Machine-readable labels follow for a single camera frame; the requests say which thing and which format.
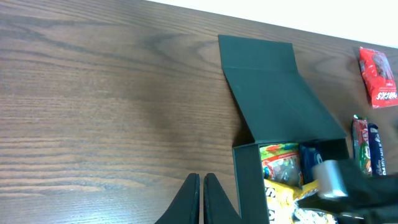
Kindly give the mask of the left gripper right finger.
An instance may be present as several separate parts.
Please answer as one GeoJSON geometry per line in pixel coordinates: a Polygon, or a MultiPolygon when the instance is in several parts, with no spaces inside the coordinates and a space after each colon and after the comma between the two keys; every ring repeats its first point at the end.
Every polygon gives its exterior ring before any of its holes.
{"type": "Polygon", "coordinates": [[[208,173],[203,184],[204,224],[239,224],[242,219],[234,209],[214,173],[208,173]]]}

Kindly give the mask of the red Hacks candy bag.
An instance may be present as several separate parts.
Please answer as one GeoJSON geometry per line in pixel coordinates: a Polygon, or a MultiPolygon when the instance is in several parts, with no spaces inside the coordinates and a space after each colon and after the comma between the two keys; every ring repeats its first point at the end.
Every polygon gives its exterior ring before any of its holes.
{"type": "Polygon", "coordinates": [[[397,87],[386,55],[360,47],[359,65],[372,107],[397,106],[397,87]]]}

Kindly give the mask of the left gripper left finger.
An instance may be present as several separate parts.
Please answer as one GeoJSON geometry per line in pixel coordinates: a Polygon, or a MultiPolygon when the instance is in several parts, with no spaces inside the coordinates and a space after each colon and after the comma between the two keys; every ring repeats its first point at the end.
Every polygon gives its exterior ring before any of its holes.
{"type": "Polygon", "coordinates": [[[168,209],[155,224],[199,224],[200,176],[187,176],[168,209]]]}

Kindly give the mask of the yellow sunflower seed bag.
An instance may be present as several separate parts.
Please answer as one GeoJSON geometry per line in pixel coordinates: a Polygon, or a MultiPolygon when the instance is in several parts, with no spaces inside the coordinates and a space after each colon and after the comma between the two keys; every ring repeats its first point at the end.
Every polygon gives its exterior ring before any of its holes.
{"type": "Polygon", "coordinates": [[[302,209],[298,201],[315,195],[318,192],[318,181],[315,180],[301,187],[264,179],[269,223],[291,224],[337,224],[337,219],[325,212],[302,209]]]}

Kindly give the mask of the green Haribo worms bag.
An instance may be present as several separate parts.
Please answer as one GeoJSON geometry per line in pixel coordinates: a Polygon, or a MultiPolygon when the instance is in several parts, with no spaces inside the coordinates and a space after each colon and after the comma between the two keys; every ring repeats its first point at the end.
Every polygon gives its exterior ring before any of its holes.
{"type": "Polygon", "coordinates": [[[259,151],[264,179],[293,187],[303,185],[297,143],[261,146],[259,151]]]}

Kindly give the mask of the black gift box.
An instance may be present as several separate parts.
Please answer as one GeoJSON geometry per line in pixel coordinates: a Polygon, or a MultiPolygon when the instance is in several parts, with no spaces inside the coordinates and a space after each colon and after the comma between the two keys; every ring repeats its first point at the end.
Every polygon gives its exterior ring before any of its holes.
{"type": "Polygon", "coordinates": [[[349,157],[346,133],[299,74],[291,43],[218,37],[221,67],[251,140],[233,145],[243,223],[268,223],[260,147],[318,143],[325,159],[349,157]]]}

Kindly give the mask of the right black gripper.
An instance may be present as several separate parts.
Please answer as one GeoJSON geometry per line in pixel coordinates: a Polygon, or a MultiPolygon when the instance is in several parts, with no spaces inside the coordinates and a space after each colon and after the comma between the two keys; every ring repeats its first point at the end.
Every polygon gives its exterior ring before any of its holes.
{"type": "Polygon", "coordinates": [[[370,177],[350,159],[338,161],[348,196],[336,200],[315,195],[298,207],[330,213],[348,223],[397,223],[397,174],[370,177]]]}

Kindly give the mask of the blue Oreo cookie pack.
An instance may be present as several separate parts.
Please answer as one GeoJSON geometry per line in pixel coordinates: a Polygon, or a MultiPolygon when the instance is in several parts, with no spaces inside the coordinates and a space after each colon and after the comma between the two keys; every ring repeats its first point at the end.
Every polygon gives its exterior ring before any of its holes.
{"type": "Polygon", "coordinates": [[[301,158],[302,172],[304,183],[314,181],[312,168],[323,162],[321,154],[315,147],[308,147],[306,145],[299,145],[299,153],[301,158]]]}

